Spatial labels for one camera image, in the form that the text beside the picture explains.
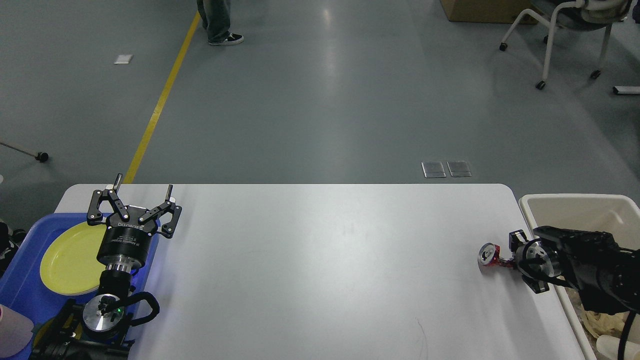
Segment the jeans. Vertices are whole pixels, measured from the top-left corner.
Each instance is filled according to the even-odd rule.
[[[221,42],[226,39],[231,26],[231,0],[196,0],[198,13],[202,18],[202,27],[207,30],[209,42]]]

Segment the sneaker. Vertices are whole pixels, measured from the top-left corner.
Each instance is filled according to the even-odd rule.
[[[236,45],[236,44],[240,44],[241,42],[244,41],[244,36],[242,35],[238,35],[238,34],[231,34],[229,36],[227,36],[226,39],[220,41],[220,42],[209,42],[209,45],[211,46],[219,46],[219,45]]]

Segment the white table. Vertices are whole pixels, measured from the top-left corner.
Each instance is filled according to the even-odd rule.
[[[56,212],[86,211],[71,187]],[[122,185],[158,205],[166,185]],[[584,359],[554,290],[481,272],[526,229],[499,184],[175,185],[184,211],[131,359]]]

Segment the robotic arm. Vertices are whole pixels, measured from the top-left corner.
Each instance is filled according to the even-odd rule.
[[[482,266],[503,266],[522,273],[535,293],[549,283],[578,291],[585,310],[615,314],[630,311],[618,348],[623,359],[631,323],[640,311],[640,250],[620,247],[610,233],[541,226],[538,238],[527,240],[522,230],[509,233],[511,259],[500,257],[498,245],[484,244]]]
[[[151,293],[134,292],[132,277],[145,266],[153,235],[173,236],[182,208],[171,197],[172,185],[164,202],[152,209],[124,205],[118,197],[121,180],[122,174],[118,174],[113,185],[94,190],[86,214],[88,225],[106,225],[96,256],[105,270],[95,296],[85,304],[68,299],[51,324],[38,332],[30,359],[127,359],[135,341],[125,339],[129,328],[153,320],[160,312]],[[100,211],[105,201],[113,208],[106,218]],[[160,217],[166,213],[172,214],[171,220],[160,224]],[[142,300],[149,304],[151,313],[134,319],[127,308]]]

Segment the caster wheel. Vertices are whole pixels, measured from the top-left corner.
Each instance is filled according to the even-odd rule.
[[[13,234],[11,235],[11,241],[16,244],[21,244],[24,238],[27,237],[27,232],[23,229],[13,230]]]
[[[49,159],[49,154],[47,154],[46,152],[39,152],[38,156],[36,156],[36,160],[38,160],[41,163],[47,161],[48,159]]]

